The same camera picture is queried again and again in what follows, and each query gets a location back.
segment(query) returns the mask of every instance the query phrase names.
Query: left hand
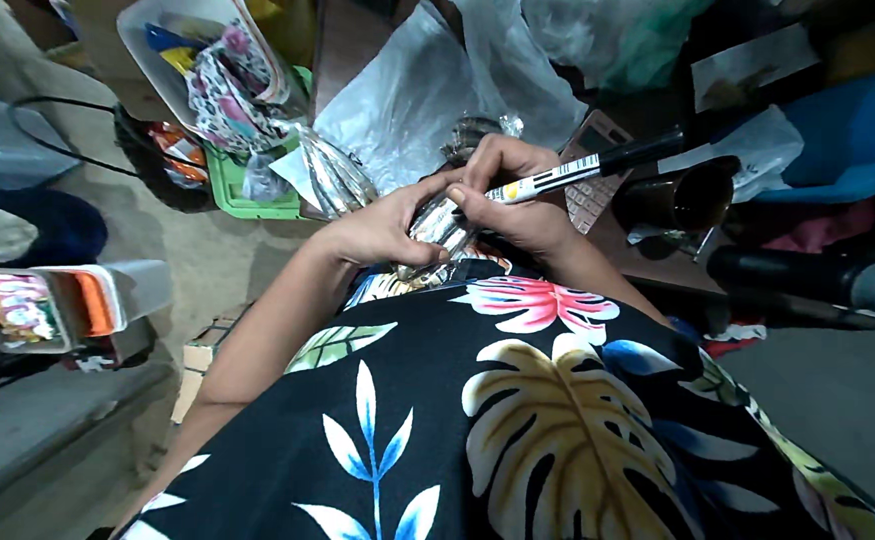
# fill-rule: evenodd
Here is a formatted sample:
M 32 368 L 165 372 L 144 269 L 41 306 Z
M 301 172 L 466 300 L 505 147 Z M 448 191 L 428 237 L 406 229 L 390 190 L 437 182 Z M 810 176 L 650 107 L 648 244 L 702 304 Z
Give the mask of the left hand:
M 447 250 L 407 236 L 414 213 L 431 197 L 459 182 L 463 169 L 437 173 L 414 185 L 400 187 L 366 208 L 322 228 L 309 244 L 337 260 L 359 266 L 395 262 L 407 266 L 445 263 Z

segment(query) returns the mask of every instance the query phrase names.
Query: right hand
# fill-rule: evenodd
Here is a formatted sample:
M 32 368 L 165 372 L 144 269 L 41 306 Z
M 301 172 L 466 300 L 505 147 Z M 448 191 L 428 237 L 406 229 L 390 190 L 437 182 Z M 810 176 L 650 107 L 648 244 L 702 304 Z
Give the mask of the right hand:
M 584 237 L 571 224 L 567 211 L 550 202 L 501 204 L 484 197 L 490 180 L 501 173 L 524 178 L 560 165 L 557 153 L 514 137 L 490 134 L 464 168 L 463 182 L 447 187 L 467 219 L 503 235 L 511 244 L 547 264 L 574 251 Z

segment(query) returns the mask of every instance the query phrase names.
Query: transparent plastic container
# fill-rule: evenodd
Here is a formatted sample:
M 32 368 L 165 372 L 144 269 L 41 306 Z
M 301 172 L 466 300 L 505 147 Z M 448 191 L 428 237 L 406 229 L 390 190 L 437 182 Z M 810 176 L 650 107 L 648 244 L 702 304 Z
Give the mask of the transparent plastic container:
M 68 148 L 57 131 L 35 110 L 18 109 L 21 127 L 36 138 Z M 80 160 L 47 150 L 11 123 L 7 104 L 0 102 L 0 190 L 33 188 L 80 164 Z

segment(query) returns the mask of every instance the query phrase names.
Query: blue leaf print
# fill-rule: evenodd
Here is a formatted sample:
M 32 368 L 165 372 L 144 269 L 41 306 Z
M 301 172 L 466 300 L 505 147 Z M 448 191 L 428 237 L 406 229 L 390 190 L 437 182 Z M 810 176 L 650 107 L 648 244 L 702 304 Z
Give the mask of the blue leaf print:
M 390 439 L 390 443 L 387 444 L 387 448 L 383 451 L 380 472 L 382 477 L 387 474 L 387 471 L 394 466 L 394 463 L 397 463 L 397 460 L 401 458 L 401 454 L 404 453 L 404 448 L 407 446 L 407 439 L 410 438 L 410 425 L 413 421 L 414 409 L 412 407 L 410 412 L 407 413 L 407 420 L 405 420 L 401 425 L 401 428 L 397 430 L 394 437 Z
M 374 379 L 363 360 L 358 365 L 358 385 L 356 390 L 358 419 L 360 430 L 364 434 L 370 453 L 371 470 L 367 471 L 363 459 L 358 453 L 354 441 L 347 431 L 333 418 L 323 415 L 324 435 L 331 447 L 337 463 L 356 479 L 370 482 L 374 487 L 374 533 L 377 540 L 383 540 L 381 528 L 381 478 L 397 463 L 407 448 L 410 438 L 410 428 L 414 421 L 414 409 L 407 412 L 407 418 L 397 433 L 390 439 L 383 451 L 381 462 L 375 458 L 374 422 L 377 415 L 377 398 L 374 390 Z M 401 521 L 397 525 L 395 539 L 424 540 L 433 525 L 437 512 L 437 500 L 440 495 L 440 485 L 428 488 L 417 495 L 404 510 Z M 292 503 L 295 507 L 307 512 L 320 525 L 324 534 L 331 540 L 371 540 L 371 535 L 357 520 L 346 513 L 330 507 L 317 504 Z
M 367 529 L 358 520 L 336 508 L 317 504 L 300 505 L 297 502 L 291 504 L 310 514 L 331 540 L 371 540 Z
M 371 475 L 367 473 L 363 461 L 360 459 L 354 441 L 347 435 L 347 431 L 336 423 L 333 418 L 324 415 L 324 436 L 327 436 L 327 444 L 331 447 L 331 453 L 345 471 L 356 479 L 370 482 Z
M 657 350 L 626 339 L 619 339 L 604 345 L 600 355 L 604 363 L 635 375 L 653 375 L 672 369 L 683 369 L 665 358 Z
M 655 420 L 654 431 L 669 439 L 678 447 L 705 460 L 736 461 L 750 458 L 757 451 L 756 446 L 698 431 L 683 423 L 670 420 Z
M 427 538 L 434 523 L 439 498 L 439 485 L 417 494 L 417 497 L 414 497 L 404 510 L 404 515 L 401 516 L 401 521 L 397 524 L 394 540 L 424 540 Z

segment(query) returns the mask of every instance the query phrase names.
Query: black cable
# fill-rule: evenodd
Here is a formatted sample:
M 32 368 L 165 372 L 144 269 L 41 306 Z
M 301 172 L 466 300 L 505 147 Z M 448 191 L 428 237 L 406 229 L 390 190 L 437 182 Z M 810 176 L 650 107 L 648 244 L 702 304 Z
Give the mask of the black cable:
M 49 103 L 61 103 L 64 105 L 74 105 L 77 107 L 85 107 L 87 109 L 94 109 L 97 111 L 103 111 L 105 113 L 110 113 L 111 115 L 114 115 L 115 117 L 117 117 L 120 126 L 131 135 L 131 138 L 134 141 L 136 141 L 138 144 L 143 146 L 143 148 L 147 149 L 147 151 L 154 153 L 162 158 L 166 158 L 168 160 L 171 159 L 174 162 L 184 164 L 185 166 L 191 166 L 191 167 L 195 167 L 195 168 L 207 171 L 207 166 L 205 166 L 205 165 L 201 165 L 199 163 L 196 164 L 193 161 L 190 161 L 187 159 L 183 160 L 175 155 L 170 155 L 169 153 L 155 150 L 151 146 L 151 143 L 144 140 L 143 137 L 141 137 L 141 135 L 139 133 L 137 133 L 137 130 L 133 128 L 133 126 L 129 126 L 127 124 L 127 119 L 124 117 L 123 113 L 119 110 L 119 106 L 111 108 L 111 107 L 105 106 L 103 104 L 88 103 L 86 101 L 80 101 L 80 100 L 76 100 L 76 99 L 69 99 L 69 98 L 63 98 L 63 97 L 51 97 L 51 96 L 27 97 L 27 98 L 19 99 L 19 100 L 15 101 L 14 103 L 10 104 L 7 107 L 7 115 L 10 117 L 11 123 L 14 124 L 14 127 L 17 128 L 18 131 L 20 131 L 22 134 L 24 134 L 28 139 L 34 141 L 36 144 L 39 144 L 40 146 L 43 146 L 44 148 L 47 148 L 47 150 L 52 150 L 56 153 L 62 154 L 64 156 L 68 156 L 69 158 L 74 158 L 75 160 L 81 160 L 82 162 L 91 164 L 92 166 L 103 167 L 107 170 L 119 172 L 121 174 L 125 174 L 128 176 L 133 176 L 135 178 L 141 178 L 141 175 L 139 175 L 136 172 L 129 171 L 129 170 L 124 169 L 122 167 L 111 165 L 109 163 L 105 163 L 104 161 L 94 159 L 93 157 L 87 157 L 86 155 L 83 155 L 82 153 L 71 152 L 71 150 L 68 150 L 66 148 L 61 148 L 59 146 L 55 146 L 55 145 L 50 144 L 49 142 L 47 142 L 45 140 L 37 138 L 33 133 L 29 132 L 27 129 L 23 129 L 23 126 L 21 126 L 21 123 L 17 119 L 17 110 L 25 105 L 31 105 L 34 103 L 48 103 L 48 102 Z

